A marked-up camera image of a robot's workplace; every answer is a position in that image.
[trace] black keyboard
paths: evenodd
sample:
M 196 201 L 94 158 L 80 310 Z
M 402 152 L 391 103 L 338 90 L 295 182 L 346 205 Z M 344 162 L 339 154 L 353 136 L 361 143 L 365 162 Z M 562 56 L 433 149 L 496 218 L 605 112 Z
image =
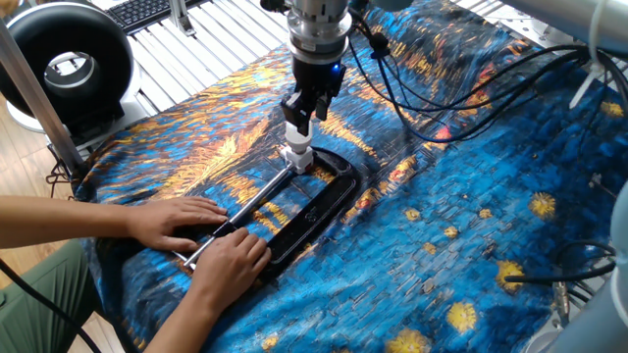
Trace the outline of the black keyboard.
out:
M 205 0 L 185 0 L 189 8 Z M 170 16 L 168 0 L 130 0 L 106 11 L 125 32 L 133 34 Z

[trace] blue fabric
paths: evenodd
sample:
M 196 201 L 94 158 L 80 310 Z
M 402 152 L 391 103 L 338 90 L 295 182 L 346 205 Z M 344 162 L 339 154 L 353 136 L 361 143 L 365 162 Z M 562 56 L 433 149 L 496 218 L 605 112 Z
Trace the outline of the blue fabric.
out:
M 372 11 L 367 21 L 391 39 L 403 79 L 439 102 L 537 50 L 441 0 L 415 1 L 397 14 Z M 366 41 L 352 41 L 384 90 Z M 501 82 L 520 81 L 550 59 Z M 503 277 L 547 275 L 560 244 L 607 239 L 614 200 L 589 182 L 601 174 L 617 192 L 628 172 L 627 125 L 617 97 L 606 95 L 603 114 L 579 148 L 602 86 L 594 84 L 568 110 L 585 74 L 565 66 L 535 86 L 537 98 L 526 103 L 533 94 L 526 93 L 480 137 L 436 145 L 406 130 L 353 59 L 344 62 L 340 96 L 328 120 L 315 124 L 314 144 L 358 168 L 360 196 L 276 283 L 238 300 L 203 351 L 519 351 L 548 319 L 550 290 L 506 284 Z M 283 165 L 278 105 L 292 85 L 289 52 L 281 47 L 117 133 L 75 180 L 77 199 L 130 205 L 202 195 L 236 212 Z M 466 103 L 496 91 L 485 89 Z M 492 108 L 449 112 L 438 116 L 441 123 L 410 116 L 423 133 L 446 137 Z M 326 180 L 322 173 L 298 177 L 247 226 L 271 238 Z M 172 255 L 130 240 L 87 240 L 84 248 L 105 312 L 144 348 L 183 298 L 189 273 Z

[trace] metal bar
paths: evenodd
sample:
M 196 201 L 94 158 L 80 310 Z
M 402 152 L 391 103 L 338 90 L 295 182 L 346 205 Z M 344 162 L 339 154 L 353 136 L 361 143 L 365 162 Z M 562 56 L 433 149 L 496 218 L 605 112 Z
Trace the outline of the metal bar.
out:
M 268 181 L 268 183 L 264 185 L 264 187 L 262 187 L 262 189 L 259 190 L 259 192 L 255 194 L 255 196 L 253 196 L 253 198 L 250 199 L 250 201 L 248 201 L 246 205 L 244 205 L 244 207 L 242 207 L 233 217 L 231 217 L 229 222 L 234 226 L 237 225 L 242 217 L 251 212 L 251 210 L 253 210 L 253 208 L 255 208 L 255 206 L 257 206 L 257 204 L 259 204 L 260 201 L 262 201 L 266 196 L 268 196 L 268 194 L 271 193 L 271 191 L 273 191 L 275 187 L 277 187 L 277 185 L 286 180 L 286 177 L 288 177 L 291 170 L 292 163 L 289 163 L 285 168 L 280 170 L 275 177 Z
M 155 82 L 141 66 L 141 91 L 148 101 L 157 108 L 157 112 L 163 112 L 175 105 L 175 101 L 170 98 L 160 86 Z
M 174 56 L 178 62 L 185 66 L 196 79 L 202 84 L 201 89 L 207 88 L 216 83 L 218 78 L 199 61 L 181 42 L 174 38 L 161 25 L 152 25 L 148 30 L 155 35 L 160 43 L 168 50 L 171 56 Z
M 137 99 L 137 102 L 141 104 L 141 107 L 144 109 L 144 112 L 146 112 L 148 117 L 152 117 L 159 113 L 157 107 L 152 104 L 152 102 L 146 97 L 146 94 L 141 89 L 139 90 L 139 92 L 137 92 L 135 98 Z
M 157 84 L 164 89 L 175 103 L 181 103 L 189 97 L 189 94 L 179 85 L 177 80 L 138 41 L 132 37 L 128 37 L 128 40 L 137 62 L 155 79 Z
M 255 7 L 250 6 L 246 1 L 225 1 L 225 4 L 229 4 L 232 8 L 239 8 L 242 12 L 248 15 L 255 22 L 264 26 L 273 35 L 279 39 L 282 43 L 288 39 L 288 31 L 285 26 L 278 25 L 273 19 L 269 18 L 266 14 L 262 14 Z
M 277 187 L 277 185 L 286 180 L 291 170 L 292 163 L 289 163 L 286 165 L 285 168 L 280 170 L 276 176 L 268 181 L 268 183 L 264 185 L 264 187 L 262 187 L 262 189 L 259 190 L 259 192 L 257 192 L 257 194 L 255 194 L 255 196 L 253 196 L 253 198 L 250 199 L 246 203 L 246 205 L 244 205 L 244 207 L 242 207 L 233 217 L 231 217 L 229 219 L 229 223 L 234 226 L 237 225 L 239 221 L 248 213 L 250 213 L 264 198 L 266 198 L 266 196 L 268 196 L 275 189 L 275 187 Z M 187 260 L 185 260 L 183 265 L 190 266 L 194 261 L 196 261 L 196 259 L 198 259 L 200 254 L 202 254 L 203 251 L 205 251 L 205 249 L 207 249 L 207 247 L 211 245 L 212 242 L 214 242 L 215 239 L 215 237 L 211 236 L 200 248 L 198 248 L 198 250 L 196 250 Z
M 207 71 L 212 73 L 212 75 L 214 75 L 216 79 L 226 77 L 233 72 L 230 67 L 221 62 L 221 60 L 217 57 L 218 53 L 209 51 L 202 44 L 201 37 L 209 35 L 205 32 L 205 28 L 203 28 L 202 26 L 196 25 L 196 35 L 194 37 L 187 37 L 184 36 L 180 31 L 178 31 L 175 26 L 168 21 L 163 21 L 162 25 L 164 26 L 164 30 L 173 35 L 176 39 L 179 40 L 179 42 L 183 46 L 189 49 L 189 51 L 203 63 L 203 66 L 205 66 Z
M 147 29 L 135 34 L 137 41 L 146 48 L 148 53 L 157 60 L 166 71 L 174 77 L 177 82 L 192 95 L 203 90 L 205 87 L 194 75 L 187 70 L 187 67 L 180 63 L 164 45 Z
M 187 262 L 187 258 L 184 255 L 178 253 L 177 251 L 173 251 L 173 254 L 177 255 L 177 257 L 183 261 L 183 264 Z M 185 266 L 189 266 L 191 269 L 196 270 L 196 264 L 188 264 Z
M 2 20 L 0 20 L 0 63 L 24 97 L 61 159 L 70 171 L 73 171 L 82 163 L 77 147 Z
M 279 13 L 274 13 L 274 12 L 270 12 L 270 11 L 266 11 L 264 9 L 262 9 L 262 6 L 260 5 L 259 1 L 257 0 L 239 0 L 243 3 L 248 3 L 249 5 L 251 5 L 252 7 L 256 8 L 258 11 L 260 11 L 261 13 L 263 13 L 264 15 L 266 15 L 268 18 L 270 18 L 271 20 L 273 20 L 277 25 L 288 29 L 288 19 L 286 18 L 285 15 L 283 14 L 279 14 Z
M 252 63 L 259 57 L 250 50 L 246 44 L 242 43 L 235 33 L 226 30 L 222 25 L 217 23 L 211 16 L 207 15 L 200 7 L 190 9 L 189 13 L 192 18 L 197 20 L 203 27 L 207 29 L 210 35 L 214 36 L 218 41 L 222 42 L 225 47 L 236 54 L 245 64 Z
M 218 4 L 207 2 L 199 5 L 198 7 L 203 9 L 207 15 L 214 18 L 216 22 L 223 25 L 229 32 L 235 34 L 238 39 L 241 39 L 242 41 L 245 40 L 245 44 L 248 45 L 248 47 L 258 56 L 266 55 L 266 53 L 274 48 L 274 46 L 269 46 L 264 40 L 262 40 L 263 38 L 260 37 L 260 34 L 265 34 L 263 30 L 261 32 L 254 33 L 249 25 L 243 24 L 242 21 L 234 18 L 231 13 L 223 11 Z
M 244 28 L 247 28 L 248 32 L 255 33 L 255 36 L 262 41 L 262 43 L 269 49 L 277 48 L 282 45 L 283 41 L 275 37 L 275 35 L 267 28 L 264 28 L 254 19 L 251 19 L 248 15 L 242 12 L 238 7 L 234 7 L 227 1 L 217 1 L 214 3 L 216 8 L 219 8 L 225 14 L 238 22 Z
M 252 63 L 256 59 L 235 38 L 215 25 L 211 19 L 205 19 L 205 14 L 201 9 L 190 9 L 189 15 L 194 26 L 198 28 L 196 32 L 198 40 L 208 51 L 215 53 L 217 58 L 225 63 L 230 70 L 239 70 L 242 66 Z

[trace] human hand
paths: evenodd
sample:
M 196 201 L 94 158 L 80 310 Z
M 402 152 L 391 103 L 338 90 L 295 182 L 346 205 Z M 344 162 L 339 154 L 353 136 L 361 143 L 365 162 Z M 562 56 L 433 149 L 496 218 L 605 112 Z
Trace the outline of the human hand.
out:
M 19 5 L 18 0 L 0 0 L 0 17 L 11 15 Z
M 219 225 L 227 210 L 203 197 L 182 197 L 125 208 L 129 236 L 156 250 L 194 251 L 191 239 L 172 237 L 176 227 Z
M 188 294 L 220 314 L 253 284 L 270 260 L 266 240 L 240 228 L 203 251 Z

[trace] person's right hand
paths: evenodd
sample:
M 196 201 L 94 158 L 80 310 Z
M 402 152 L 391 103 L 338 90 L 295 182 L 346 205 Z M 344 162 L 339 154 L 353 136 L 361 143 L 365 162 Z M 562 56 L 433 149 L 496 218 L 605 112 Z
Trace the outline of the person's right hand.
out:
M 253 284 L 270 260 L 266 240 L 240 228 L 203 251 L 188 294 L 220 314 Z
M 0 0 L 0 17 L 11 15 L 19 5 L 18 0 Z

